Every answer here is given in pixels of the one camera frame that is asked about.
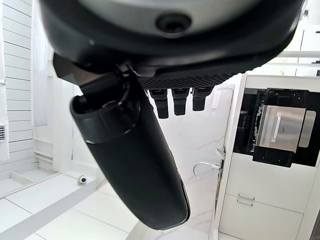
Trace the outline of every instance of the black grip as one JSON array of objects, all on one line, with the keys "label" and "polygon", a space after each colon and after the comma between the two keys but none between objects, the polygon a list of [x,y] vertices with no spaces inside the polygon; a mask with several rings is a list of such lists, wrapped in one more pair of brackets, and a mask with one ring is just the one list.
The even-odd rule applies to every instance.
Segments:
[{"label": "black grip", "polygon": [[122,103],[83,113],[75,97],[70,109],[104,175],[135,216],[156,230],[183,224],[190,216],[187,194],[152,105],[140,86]]}]

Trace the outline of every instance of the white tile floor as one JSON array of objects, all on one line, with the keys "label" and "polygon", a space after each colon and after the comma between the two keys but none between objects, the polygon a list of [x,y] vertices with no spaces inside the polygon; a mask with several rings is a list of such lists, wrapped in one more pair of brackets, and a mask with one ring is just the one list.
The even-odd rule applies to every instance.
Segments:
[{"label": "white tile floor", "polygon": [[125,240],[128,233],[70,209],[36,232],[46,240]]},{"label": "white tile floor", "polygon": [[37,234],[32,234],[31,236],[27,237],[25,240],[44,240],[44,238]]},{"label": "white tile floor", "polygon": [[36,214],[80,188],[75,178],[61,174],[6,198],[28,212]]},{"label": "white tile floor", "polygon": [[73,209],[127,233],[130,233],[138,222],[121,199],[99,191],[87,197]]},{"label": "white tile floor", "polygon": [[234,236],[230,236],[230,235],[227,235],[227,234],[224,234],[222,232],[219,232],[219,240],[241,240],[239,238],[236,238]]},{"label": "white tile floor", "polygon": [[7,199],[0,200],[0,233],[30,217],[31,214]]},{"label": "white tile floor", "polygon": [[107,183],[26,240],[125,240],[137,223]]}]

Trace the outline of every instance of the built-in oven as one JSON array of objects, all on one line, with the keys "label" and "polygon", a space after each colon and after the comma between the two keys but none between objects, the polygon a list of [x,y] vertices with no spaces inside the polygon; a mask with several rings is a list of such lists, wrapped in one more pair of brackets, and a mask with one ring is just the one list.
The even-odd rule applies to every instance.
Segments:
[{"label": "built-in oven", "polygon": [[320,93],[245,89],[234,152],[283,167],[292,163],[315,166],[320,150],[318,139]]}]

